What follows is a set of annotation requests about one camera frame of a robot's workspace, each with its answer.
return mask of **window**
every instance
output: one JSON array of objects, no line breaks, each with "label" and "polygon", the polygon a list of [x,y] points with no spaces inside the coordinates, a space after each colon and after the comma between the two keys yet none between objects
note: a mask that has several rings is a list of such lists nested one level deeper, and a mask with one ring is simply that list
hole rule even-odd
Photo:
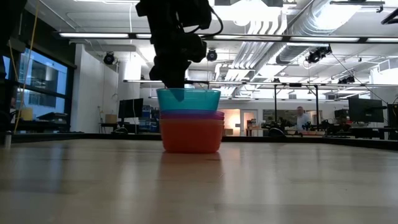
[{"label": "window", "polygon": [[[22,100],[22,89],[18,88],[17,103],[19,108]],[[25,90],[24,92],[24,108],[32,108],[33,119],[45,115],[47,113],[64,113],[65,112],[65,99],[56,96],[50,96],[43,93],[37,93],[32,90]]]},{"label": "window", "polygon": [[4,61],[4,66],[6,68],[6,79],[8,79],[10,77],[10,58],[3,56],[2,57],[3,61]]},{"label": "window", "polygon": [[65,94],[68,68],[34,51],[30,55],[32,60],[29,63],[29,67],[27,67],[28,56],[29,49],[26,49],[25,53],[21,54],[19,82],[24,83],[24,77],[26,76],[27,85]]}]

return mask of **bowl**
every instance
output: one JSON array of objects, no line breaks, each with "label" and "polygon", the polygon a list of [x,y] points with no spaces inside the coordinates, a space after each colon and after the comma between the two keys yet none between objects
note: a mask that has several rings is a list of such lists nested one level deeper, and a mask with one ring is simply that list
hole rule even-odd
[{"label": "bowl", "polygon": [[160,113],[160,115],[170,115],[170,114],[199,114],[199,115],[216,115],[224,116],[223,112],[213,111],[213,110],[165,110]]},{"label": "bowl", "polygon": [[215,119],[223,121],[223,116],[207,115],[207,114],[165,114],[160,116],[161,119]]},{"label": "bowl", "polygon": [[223,130],[224,125],[217,121],[160,121],[163,147],[167,152],[214,153],[220,148]]},{"label": "bowl", "polygon": [[170,88],[156,90],[160,111],[208,110],[216,111],[221,92],[218,90]]},{"label": "bowl", "polygon": [[159,121],[160,124],[163,123],[173,123],[173,124],[195,124],[195,123],[203,123],[203,124],[217,124],[217,125],[224,125],[224,121],[222,120],[215,120],[215,119],[161,119]]}]

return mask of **computer monitor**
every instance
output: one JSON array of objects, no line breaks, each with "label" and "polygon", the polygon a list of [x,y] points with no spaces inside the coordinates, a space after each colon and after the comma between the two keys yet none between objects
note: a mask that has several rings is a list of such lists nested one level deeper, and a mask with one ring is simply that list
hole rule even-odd
[{"label": "computer monitor", "polygon": [[384,122],[381,100],[348,98],[349,119],[357,122]]},{"label": "computer monitor", "polygon": [[119,102],[119,118],[140,118],[144,99],[121,100]]}]

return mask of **yellow cable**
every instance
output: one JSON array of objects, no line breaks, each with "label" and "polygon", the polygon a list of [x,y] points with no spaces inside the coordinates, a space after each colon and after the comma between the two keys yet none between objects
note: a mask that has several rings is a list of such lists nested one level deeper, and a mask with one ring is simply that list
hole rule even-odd
[{"label": "yellow cable", "polygon": [[22,97],[21,97],[21,103],[19,105],[19,110],[18,110],[18,117],[17,117],[17,121],[15,123],[15,128],[14,128],[14,134],[17,133],[17,128],[18,128],[18,123],[19,123],[19,119],[21,118],[21,109],[22,109],[22,105],[24,104],[24,93],[25,93],[25,87],[26,87],[26,80],[27,80],[27,71],[29,68],[29,62],[30,62],[30,55],[32,53],[33,50],[33,44],[35,41],[35,32],[36,32],[36,25],[37,25],[37,16],[39,15],[39,5],[40,5],[40,1],[37,0],[36,3],[36,14],[35,14],[35,22],[33,25],[33,32],[32,32],[32,40],[30,42],[30,51],[29,51],[29,56],[28,56],[28,61],[27,61],[27,66],[26,66],[26,70],[25,70],[25,74],[24,74],[24,87],[22,89]]},{"label": "yellow cable", "polygon": [[14,55],[12,54],[12,46],[11,46],[11,41],[10,40],[8,40],[8,46],[10,46],[10,54],[11,54],[12,66],[14,67],[15,81],[18,82],[17,67],[15,66],[15,60],[14,60]]}]

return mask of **spotlight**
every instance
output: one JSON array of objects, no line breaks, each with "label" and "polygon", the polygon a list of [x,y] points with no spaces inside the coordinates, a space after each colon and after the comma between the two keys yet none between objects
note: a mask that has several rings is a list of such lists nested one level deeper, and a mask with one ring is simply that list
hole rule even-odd
[{"label": "spotlight", "polygon": [[116,62],[117,60],[114,57],[114,52],[107,52],[104,57],[104,63],[107,65],[114,65]]},{"label": "spotlight", "polygon": [[354,76],[348,77],[348,78],[347,78],[347,82],[348,82],[348,83],[354,83],[354,82],[355,82]]},{"label": "spotlight", "polygon": [[214,62],[215,60],[217,60],[217,53],[215,49],[210,49],[209,52],[207,53],[207,61],[209,62]]},{"label": "spotlight", "polygon": [[355,82],[355,77],[351,75],[347,78],[338,80],[337,84],[347,84],[347,83],[354,83],[354,82]]},{"label": "spotlight", "polygon": [[310,52],[310,55],[305,59],[308,63],[317,63],[326,55],[332,53],[330,45],[328,47],[319,47]]}]

